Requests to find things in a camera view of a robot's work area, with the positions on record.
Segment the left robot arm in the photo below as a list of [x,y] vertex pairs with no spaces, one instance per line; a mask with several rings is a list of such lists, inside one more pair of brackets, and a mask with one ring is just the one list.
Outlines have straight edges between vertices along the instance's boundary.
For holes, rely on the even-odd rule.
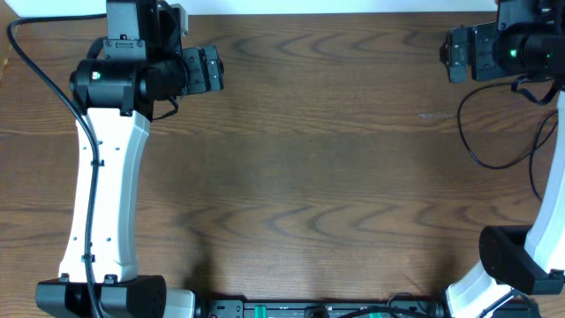
[[194,292],[139,272],[138,178],[154,104],[222,90],[222,61],[213,45],[183,47],[179,4],[109,1],[106,17],[107,35],[70,77],[80,147],[72,229],[36,303],[55,317],[199,317]]

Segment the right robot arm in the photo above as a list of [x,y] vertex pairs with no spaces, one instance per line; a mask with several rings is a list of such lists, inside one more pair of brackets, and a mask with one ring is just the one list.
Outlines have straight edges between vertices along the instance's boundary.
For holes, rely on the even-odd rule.
[[556,141],[536,219],[485,226],[478,262],[426,314],[538,317],[532,297],[564,289],[564,3],[500,1],[494,22],[447,31],[440,61],[452,83],[472,78],[486,88],[508,86],[538,106],[555,102],[547,117]]

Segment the grey box at base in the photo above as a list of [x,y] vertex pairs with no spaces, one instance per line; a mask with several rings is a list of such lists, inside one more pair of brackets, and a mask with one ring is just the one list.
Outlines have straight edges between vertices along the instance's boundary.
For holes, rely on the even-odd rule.
[[193,318],[195,307],[193,291],[168,288],[163,318]]

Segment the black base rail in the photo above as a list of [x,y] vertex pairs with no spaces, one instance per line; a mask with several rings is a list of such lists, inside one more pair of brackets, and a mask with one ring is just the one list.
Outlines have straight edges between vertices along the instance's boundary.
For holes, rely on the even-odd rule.
[[348,314],[357,317],[448,317],[436,301],[397,299],[391,303],[321,303],[321,302],[251,302],[240,299],[210,300],[197,311],[206,318],[338,318]]

